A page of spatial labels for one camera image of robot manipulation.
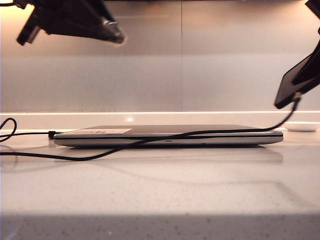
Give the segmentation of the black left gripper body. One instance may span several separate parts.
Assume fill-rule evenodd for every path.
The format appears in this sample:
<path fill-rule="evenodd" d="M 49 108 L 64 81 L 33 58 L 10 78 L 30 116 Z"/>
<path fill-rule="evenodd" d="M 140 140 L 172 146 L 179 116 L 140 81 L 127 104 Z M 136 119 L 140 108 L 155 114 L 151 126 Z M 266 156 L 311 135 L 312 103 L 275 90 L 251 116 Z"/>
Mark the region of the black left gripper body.
<path fill-rule="evenodd" d="M 32 13 L 18 35 L 16 41 L 24 46 L 25 43 L 32 44 L 40 30 L 50 35 L 50 25 L 58 16 L 58 11 L 63 5 L 62 0 L 16 0 L 18 8 L 25 9 L 30 4 L 34 6 Z"/>

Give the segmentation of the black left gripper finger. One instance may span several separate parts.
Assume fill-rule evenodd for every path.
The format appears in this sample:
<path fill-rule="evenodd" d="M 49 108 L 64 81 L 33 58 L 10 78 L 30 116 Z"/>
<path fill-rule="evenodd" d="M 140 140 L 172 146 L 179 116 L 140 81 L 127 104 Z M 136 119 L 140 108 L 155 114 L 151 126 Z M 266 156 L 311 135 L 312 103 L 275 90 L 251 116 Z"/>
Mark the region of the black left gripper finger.
<path fill-rule="evenodd" d="M 126 36 L 103 0 L 50 0 L 50 35 L 83 37 L 123 44 Z"/>

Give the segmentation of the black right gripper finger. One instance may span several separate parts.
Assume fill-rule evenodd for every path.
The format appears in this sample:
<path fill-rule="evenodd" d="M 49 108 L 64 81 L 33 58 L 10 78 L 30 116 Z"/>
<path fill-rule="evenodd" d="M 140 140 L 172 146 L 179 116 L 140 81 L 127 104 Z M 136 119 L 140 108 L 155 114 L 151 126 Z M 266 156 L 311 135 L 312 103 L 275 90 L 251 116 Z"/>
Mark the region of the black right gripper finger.
<path fill-rule="evenodd" d="M 298 91 L 305 94 L 320 84 L 320 63 L 300 62 L 298 71 L 292 84 L 297 87 Z"/>

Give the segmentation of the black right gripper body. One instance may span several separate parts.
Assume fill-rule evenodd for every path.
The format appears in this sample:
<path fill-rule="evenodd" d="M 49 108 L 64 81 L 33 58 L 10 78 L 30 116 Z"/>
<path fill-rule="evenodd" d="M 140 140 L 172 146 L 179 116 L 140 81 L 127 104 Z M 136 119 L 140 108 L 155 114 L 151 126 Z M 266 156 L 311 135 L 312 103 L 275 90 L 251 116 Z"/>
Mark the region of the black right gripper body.
<path fill-rule="evenodd" d="M 318 19 L 320 19 L 320 0 L 308 0 L 305 5 Z"/>

